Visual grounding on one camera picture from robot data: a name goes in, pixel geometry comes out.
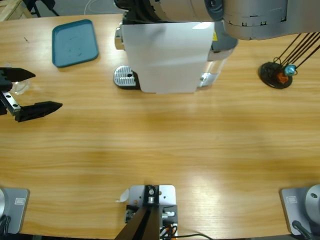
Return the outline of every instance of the blue tray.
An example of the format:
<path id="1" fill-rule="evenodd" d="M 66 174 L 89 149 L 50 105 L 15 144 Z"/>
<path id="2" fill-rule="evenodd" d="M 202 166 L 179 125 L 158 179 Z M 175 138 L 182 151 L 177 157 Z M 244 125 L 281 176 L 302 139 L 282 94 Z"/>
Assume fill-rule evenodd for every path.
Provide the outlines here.
<path id="1" fill-rule="evenodd" d="M 52 63 L 59 68 L 96 59 L 99 55 L 94 25 L 89 19 L 52 30 Z"/>

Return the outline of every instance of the wood grain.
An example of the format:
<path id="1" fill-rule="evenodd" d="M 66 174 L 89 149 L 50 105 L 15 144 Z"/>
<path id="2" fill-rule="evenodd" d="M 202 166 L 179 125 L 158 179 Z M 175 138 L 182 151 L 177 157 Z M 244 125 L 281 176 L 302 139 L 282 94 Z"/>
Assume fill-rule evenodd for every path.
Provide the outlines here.
<path id="1" fill-rule="evenodd" d="M 52 29 L 87 18 L 99 57 L 56 68 Z M 264 85 L 257 69 L 293 36 L 240 41 L 217 82 L 194 94 L 121 90 L 113 84 L 114 70 L 127 63 L 114 47 L 120 20 L 95 15 L 0 23 L 0 65 L 36 74 L 20 103 L 63 103 L 33 121 L 0 117 L 0 185 L 31 192 L 22 232 L 114 238 L 125 211 L 115 201 L 126 188 L 173 184 L 180 234 L 287 234 L 279 190 L 320 181 L 319 55 L 284 90 Z"/>

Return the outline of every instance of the gray robot arm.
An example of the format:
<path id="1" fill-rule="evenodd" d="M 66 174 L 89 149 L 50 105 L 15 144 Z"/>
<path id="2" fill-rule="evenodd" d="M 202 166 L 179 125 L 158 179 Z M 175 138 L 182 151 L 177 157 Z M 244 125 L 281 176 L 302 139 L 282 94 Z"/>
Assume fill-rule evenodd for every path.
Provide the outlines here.
<path id="1" fill-rule="evenodd" d="M 319 32 L 319 0 L 115 0 L 131 21 L 224 22 L 242 40 Z"/>

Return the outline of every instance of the cable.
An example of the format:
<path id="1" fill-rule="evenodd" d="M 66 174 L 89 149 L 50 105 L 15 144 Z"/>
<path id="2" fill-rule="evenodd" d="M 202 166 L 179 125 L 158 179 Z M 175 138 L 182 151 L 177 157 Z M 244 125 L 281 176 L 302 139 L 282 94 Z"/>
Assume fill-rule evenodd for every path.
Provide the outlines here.
<path id="1" fill-rule="evenodd" d="M 305 60 L 303 60 L 297 67 L 296 69 L 298 69 L 305 61 L 307 61 L 316 51 L 318 51 L 320 49 L 320 45 L 316 47 L 315 50 L 313 50 L 306 58 Z"/>
<path id="2" fill-rule="evenodd" d="M 84 8 L 83 14 L 86 15 L 87 9 L 89 9 L 89 11 L 90 11 L 91 13 L 94 13 L 94 14 L 119 14 L 119 13 L 121 13 L 121 12 L 119 12 L 119 11 L 95 11 L 95 10 L 93 10 L 93 9 L 91 8 L 91 6 L 92 6 L 92 4 L 94 4 L 94 3 L 97 2 L 97 1 L 102 1 L 102 0 L 89 0 L 89 1 L 87 2 L 87 4 L 86 4 L 85 8 Z"/>
<path id="3" fill-rule="evenodd" d="M 93 0 L 89 6 L 88 6 L 88 9 L 90 10 L 90 12 L 94 13 L 94 14 L 107 14 L 108 12 L 105 12 L 105 11 L 94 11 L 92 10 L 91 8 L 91 5 L 94 4 L 96 1 L 99 1 L 99 0 Z"/>
<path id="4" fill-rule="evenodd" d="M 288 49 L 292 46 L 292 44 L 294 44 L 294 42 L 301 36 L 301 33 L 298 34 L 296 36 L 296 38 L 290 43 L 290 45 L 286 48 L 286 50 L 284 50 L 284 52 L 279 56 L 279 57 L 276 57 L 276 59 L 281 59 L 281 57 L 285 54 L 286 51 L 288 51 Z"/>
<path id="5" fill-rule="evenodd" d="M 160 230 L 160 234 L 165 230 L 165 232 L 160 236 L 160 239 L 162 240 L 172 240 L 172 239 L 182 239 L 182 238 L 190 238 L 190 237 L 195 237 L 195 236 L 200 236 L 200 237 L 204 237 L 208 240 L 214 240 L 213 238 L 202 234 L 202 233 L 194 233 L 194 234 L 188 234 L 188 235 L 178 235 L 175 236 L 177 230 L 178 230 L 178 226 L 176 225 L 167 225 L 164 226 L 163 228 L 161 228 Z"/>
<path id="6" fill-rule="evenodd" d="M 182 238 L 191 238 L 191 237 L 195 237 L 195 236 L 200 236 L 200 237 L 204 237 L 208 240 L 214 240 L 213 238 L 205 235 L 205 234 L 202 234 L 202 233 L 195 233 L 195 234 L 189 234 L 189 235 L 180 235 L 180 236 L 173 236 L 172 238 L 175 238 L 175 239 L 182 239 Z M 163 237 L 162 239 L 164 240 L 171 240 L 171 238 L 169 237 Z"/>
<path id="7" fill-rule="evenodd" d="M 291 57 L 291 55 L 294 53 L 294 51 L 300 46 L 300 44 L 307 38 L 308 35 L 309 35 L 309 33 L 307 33 L 303 37 L 303 39 L 297 44 L 297 46 L 295 46 L 295 48 L 289 53 L 289 55 L 286 56 L 286 58 L 283 60 L 283 63 L 285 63 L 287 61 L 287 59 Z"/>
<path id="8" fill-rule="evenodd" d="M 305 40 L 303 43 L 302 43 L 302 45 L 301 46 L 299 46 L 299 48 L 292 54 L 292 52 L 290 53 L 290 54 L 292 54 L 290 57 L 288 57 L 288 59 L 287 60 L 284 60 L 283 61 L 283 65 L 286 65 L 286 64 L 289 64 L 290 63 L 290 61 L 291 61 L 291 59 L 293 59 L 293 58 L 295 58 L 297 55 L 297 53 L 299 53 L 300 52 L 300 50 L 301 50 L 301 48 L 303 48 L 309 41 L 310 41 L 310 39 L 315 35 L 316 33 L 314 32 L 314 33 L 312 33 L 308 38 L 307 38 L 307 40 Z"/>
<path id="9" fill-rule="evenodd" d="M 299 52 L 298 56 L 296 56 L 292 61 L 291 64 L 294 64 L 299 58 L 301 58 L 318 40 L 320 39 L 320 32 L 318 32 L 314 38 L 309 42 L 304 48 Z"/>
<path id="10" fill-rule="evenodd" d="M 88 8 L 88 6 L 89 6 L 89 4 L 90 4 L 91 1 L 92 1 L 92 0 L 89 0 L 89 1 L 86 3 L 86 5 L 85 5 L 85 7 L 84 7 L 83 15 L 86 15 L 87 8 Z"/>

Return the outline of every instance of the silver cylinder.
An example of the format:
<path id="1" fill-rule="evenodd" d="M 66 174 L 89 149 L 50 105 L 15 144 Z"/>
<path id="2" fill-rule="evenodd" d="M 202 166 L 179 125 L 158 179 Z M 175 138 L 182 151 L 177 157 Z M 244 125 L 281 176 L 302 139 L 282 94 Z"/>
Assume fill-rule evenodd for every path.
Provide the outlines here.
<path id="1" fill-rule="evenodd" d="M 154 13 L 169 22 L 212 22 L 204 0 L 149 0 Z"/>
<path id="2" fill-rule="evenodd" d="M 288 0 L 224 0 L 226 24 L 252 27 L 286 20 Z"/>

